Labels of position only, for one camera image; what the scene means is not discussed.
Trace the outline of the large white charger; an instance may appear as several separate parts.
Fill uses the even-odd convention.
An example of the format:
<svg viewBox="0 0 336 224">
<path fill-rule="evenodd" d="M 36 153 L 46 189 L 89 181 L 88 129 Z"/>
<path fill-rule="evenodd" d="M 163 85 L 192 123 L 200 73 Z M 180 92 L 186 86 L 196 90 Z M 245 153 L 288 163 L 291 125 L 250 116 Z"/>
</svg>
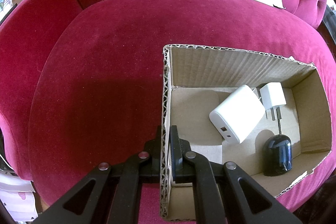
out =
<svg viewBox="0 0 336 224">
<path fill-rule="evenodd" d="M 253 90 L 242 85 L 209 114 L 211 123 L 229 144 L 240 144 L 255 129 L 265 107 Z"/>
</svg>

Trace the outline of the small white plug adapter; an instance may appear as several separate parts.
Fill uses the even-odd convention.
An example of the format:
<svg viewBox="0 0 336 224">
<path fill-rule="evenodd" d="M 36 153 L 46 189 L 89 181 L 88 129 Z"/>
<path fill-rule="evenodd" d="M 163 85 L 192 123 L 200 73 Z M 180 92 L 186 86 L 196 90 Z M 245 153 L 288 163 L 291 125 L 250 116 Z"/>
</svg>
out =
<svg viewBox="0 0 336 224">
<path fill-rule="evenodd" d="M 262 104 L 265 110 L 271 111 L 272 120 L 282 119 L 280 107 L 286 105 L 281 83 L 268 83 L 260 89 Z"/>
</svg>

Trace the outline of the red velvet tufted sofa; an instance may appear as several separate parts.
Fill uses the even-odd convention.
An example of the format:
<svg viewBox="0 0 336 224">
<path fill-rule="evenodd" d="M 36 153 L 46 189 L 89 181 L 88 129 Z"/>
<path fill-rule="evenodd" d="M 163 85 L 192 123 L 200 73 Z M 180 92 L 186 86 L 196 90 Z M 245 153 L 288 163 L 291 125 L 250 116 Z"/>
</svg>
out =
<svg viewBox="0 0 336 224">
<path fill-rule="evenodd" d="M 24 0 L 1 26 L 1 130 L 15 173 L 52 205 L 92 169 L 158 137 L 150 223 L 195 219 L 172 178 L 169 128 L 210 161 L 234 161 L 290 211 L 335 170 L 335 60 L 317 31 L 325 0 Z M 209 113 L 242 85 L 280 82 L 293 168 L 263 174 L 278 125 L 263 111 L 230 145 Z"/>
</svg>

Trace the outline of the black tape roll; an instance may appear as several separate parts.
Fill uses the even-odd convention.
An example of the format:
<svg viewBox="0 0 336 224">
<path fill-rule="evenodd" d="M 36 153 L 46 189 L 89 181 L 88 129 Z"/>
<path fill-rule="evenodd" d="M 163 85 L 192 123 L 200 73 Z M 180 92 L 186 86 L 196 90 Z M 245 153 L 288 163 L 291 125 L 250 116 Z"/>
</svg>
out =
<svg viewBox="0 0 336 224">
<path fill-rule="evenodd" d="M 270 137 L 262 147 L 264 176 L 280 176 L 292 169 L 291 140 L 284 134 Z"/>
</svg>

